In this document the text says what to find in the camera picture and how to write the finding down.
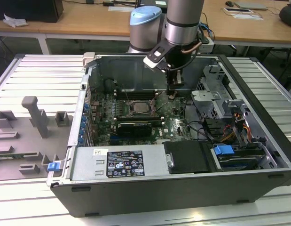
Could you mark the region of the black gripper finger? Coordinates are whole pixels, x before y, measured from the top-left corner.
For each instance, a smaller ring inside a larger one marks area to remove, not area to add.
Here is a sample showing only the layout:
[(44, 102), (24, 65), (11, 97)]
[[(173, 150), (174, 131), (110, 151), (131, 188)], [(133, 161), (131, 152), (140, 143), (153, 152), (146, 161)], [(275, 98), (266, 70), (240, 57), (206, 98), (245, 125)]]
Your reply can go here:
[(167, 91), (166, 91), (166, 93), (168, 95), (172, 95), (173, 94), (174, 79), (175, 79), (175, 71), (171, 71), (170, 68), (167, 68), (166, 69), (166, 80), (167, 80)]
[(174, 78), (174, 89), (180, 89), (183, 86), (184, 86), (184, 81), (181, 75), (181, 70), (178, 70)]

